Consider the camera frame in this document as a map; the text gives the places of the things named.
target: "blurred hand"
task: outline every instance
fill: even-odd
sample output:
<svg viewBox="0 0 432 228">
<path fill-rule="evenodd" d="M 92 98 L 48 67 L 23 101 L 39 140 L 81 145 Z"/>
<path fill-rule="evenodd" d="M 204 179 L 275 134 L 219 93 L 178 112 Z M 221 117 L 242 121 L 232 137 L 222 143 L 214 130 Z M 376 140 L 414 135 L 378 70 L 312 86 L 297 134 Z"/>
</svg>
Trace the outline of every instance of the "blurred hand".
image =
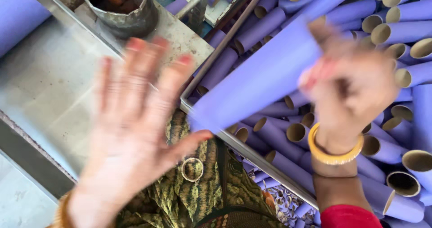
<svg viewBox="0 0 432 228">
<path fill-rule="evenodd" d="M 136 193 L 212 137 L 203 130 L 166 144 L 166 121 L 193 69 L 192 57 L 183 55 L 161 71 L 158 90 L 152 88 L 167 45 L 162 38 L 152 44 L 132 38 L 117 78 L 112 59 L 102 59 L 90 158 L 68 206 L 74 227 L 106 227 Z"/>
<path fill-rule="evenodd" d="M 397 97 L 391 57 L 343 41 L 331 28 L 312 25 L 324 55 L 299 79 L 315 103 L 317 143 L 331 154 L 348 153 L 357 136 Z"/>
</svg>

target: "yellow bangle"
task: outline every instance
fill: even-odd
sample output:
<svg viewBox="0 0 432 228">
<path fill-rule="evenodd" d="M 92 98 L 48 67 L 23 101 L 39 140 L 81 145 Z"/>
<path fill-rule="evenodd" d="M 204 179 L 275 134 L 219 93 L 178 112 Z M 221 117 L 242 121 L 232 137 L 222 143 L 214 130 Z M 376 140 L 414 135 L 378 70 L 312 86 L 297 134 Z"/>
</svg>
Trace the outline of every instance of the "yellow bangle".
<svg viewBox="0 0 432 228">
<path fill-rule="evenodd" d="M 317 135 L 318 127 L 320 123 L 315 124 L 309 132 L 308 142 L 310 147 L 310 153 L 320 162 L 326 165 L 343 165 L 355 159 L 360 154 L 363 148 L 363 135 L 359 135 L 359 139 L 354 148 L 346 154 L 342 155 L 331 155 L 324 153 L 315 143 L 315 137 Z"/>
</svg>

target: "metal container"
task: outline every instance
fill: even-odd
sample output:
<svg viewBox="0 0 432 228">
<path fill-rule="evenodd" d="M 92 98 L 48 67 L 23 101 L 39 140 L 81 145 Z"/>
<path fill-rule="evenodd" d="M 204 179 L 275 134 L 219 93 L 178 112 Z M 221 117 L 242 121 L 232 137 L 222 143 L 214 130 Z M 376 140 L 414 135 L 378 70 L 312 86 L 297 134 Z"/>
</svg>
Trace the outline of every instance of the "metal container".
<svg viewBox="0 0 432 228">
<path fill-rule="evenodd" d="M 193 104 L 187 99 L 193 91 L 198 86 L 201 79 L 204 77 L 205 73 L 211 68 L 214 60 L 216 60 L 217 56 L 220 52 L 228 45 L 229 41 L 234 37 L 235 33 L 244 22 L 244 20 L 249 16 L 252 12 L 253 8 L 255 8 L 256 4 L 259 0 L 252 0 L 248 7 L 245 9 L 244 13 L 239 17 L 237 22 L 231 28 L 231 30 L 227 33 L 223 41 L 219 44 L 219 46 L 215 49 L 213 54 L 207 59 L 204 63 L 202 69 L 198 72 L 197 76 L 189 83 L 186 89 L 180 96 L 181 104 L 180 108 L 186 113 L 193 111 Z M 273 179 L 281 183 L 284 187 L 286 187 L 290 192 L 297 195 L 299 198 L 303 199 L 305 202 L 309 203 L 315 209 L 318 209 L 316 197 L 308 192 L 304 187 L 297 184 L 291 178 L 286 176 L 276 167 L 274 167 L 271 163 L 265 160 L 260 154 L 258 154 L 255 150 L 249 147 L 247 144 L 238 140 L 234 135 L 226 130 L 221 130 L 216 134 L 220 139 L 222 139 L 228 146 L 230 146 L 236 153 L 243 156 L 245 159 L 250 161 L 256 167 L 261 169 L 263 172 L 267 173 Z"/>
<path fill-rule="evenodd" d="M 120 38 L 144 37 L 156 27 L 159 17 L 153 0 L 143 0 L 137 9 L 128 14 L 108 12 L 84 0 L 98 18 Z"/>
</svg>

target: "metal tray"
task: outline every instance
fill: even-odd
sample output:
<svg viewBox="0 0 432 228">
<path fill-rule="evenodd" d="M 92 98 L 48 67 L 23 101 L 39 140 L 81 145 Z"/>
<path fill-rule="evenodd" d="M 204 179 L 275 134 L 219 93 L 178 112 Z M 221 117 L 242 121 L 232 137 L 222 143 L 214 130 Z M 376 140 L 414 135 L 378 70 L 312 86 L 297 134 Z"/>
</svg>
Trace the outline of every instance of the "metal tray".
<svg viewBox="0 0 432 228">
<path fill-rule="evenodd" d="M 180 108 L 181 110 L 185 111 L 186 113 L 190 113 L 193 111 L 191 102 L 187 100 L 187 98 L 192 94 L 193 90 L 197 87 L 198 83 L 201 81 L 202 77 L 205 75 L 205 73 L 210 69 L 213 61 L 217 58 L 217 56 L 220 54 L 220 52 L 228 45 L 229 41 L 232 39 L 234 34 L 237 32 L 238 28 L 241 26 L 243 21 L 249 16 L 249 14 L 253 11 L 253 8 L 257 4 L 259 0 L 252 0 L 251 3 L 248 5 L 244 13 L 240 16 L 240 18 L 237 20 L 237 22 L 234 24 L 234 26 L 231 28 L 231 30 L 228 32 L 224 40 L 219 44 L 219 46 L 216 48 L 216 50 L 211 54 L 209 59 L 206 61 L 206 63 L 202 66 L 202 69 L 199 71 L 197 76 L 191 81 L 191 83 L 186 87 L 186 89 L 183 91 L 183 93 L 180 96 L 181 104 Z M 219 138 L 221 138 L 227 145 L 229 145 L 231 148 L 233 148 L 235 151 L 237 151 L 241 156 L 246 158 L 248 161 L 250 161 L 252 164 L 254 164 L 256 167 L 267 173 L 269 176 L 274 178 L 276 181 L 281 183 L 284 187 L 289 189 L 291 192 L 293 192 L 295 195 L 297 195 L 299 198 L 303 199 L 305 202 L 309 203 L 314 208 L 318 209 L 316 197 L 311 194 L 309 191 L 307 191 L 305 188 L 300 186 L 299 184 L 295 183 L 291 178 L 286 176 L 284 173 L 282 173 L 280 170 L 278 170 L 276 167 L 274 167 L 272 164 L 270 164 L 268 161 L 266 161 L 260 154 L 258 154 L 256 151 L 254 151 L 251 147 L 249 147 L 247 144 L 241 142 L 238 140 L 235 136 L 233 136 L 231 133 L 222 130 L 219 133 L 216 134 Z"/>
</svg>

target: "metal bracket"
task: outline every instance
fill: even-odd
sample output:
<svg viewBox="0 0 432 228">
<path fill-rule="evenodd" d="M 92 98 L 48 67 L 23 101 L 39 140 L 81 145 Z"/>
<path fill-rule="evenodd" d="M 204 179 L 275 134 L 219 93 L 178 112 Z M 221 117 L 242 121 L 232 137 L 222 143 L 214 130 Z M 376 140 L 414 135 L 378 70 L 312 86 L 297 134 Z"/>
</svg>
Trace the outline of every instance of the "metal bracket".
<svg viewBox="0 0 432 228">
<path fill-rule="evenodd" d="M 180 20 L 190 11 L 191 14 L 187 26 L 199 35 L 202 29 L 201 25 L 205 19 L 208 1 L 209 0 L 190 0 L 175 16 Z"/>
</svg>

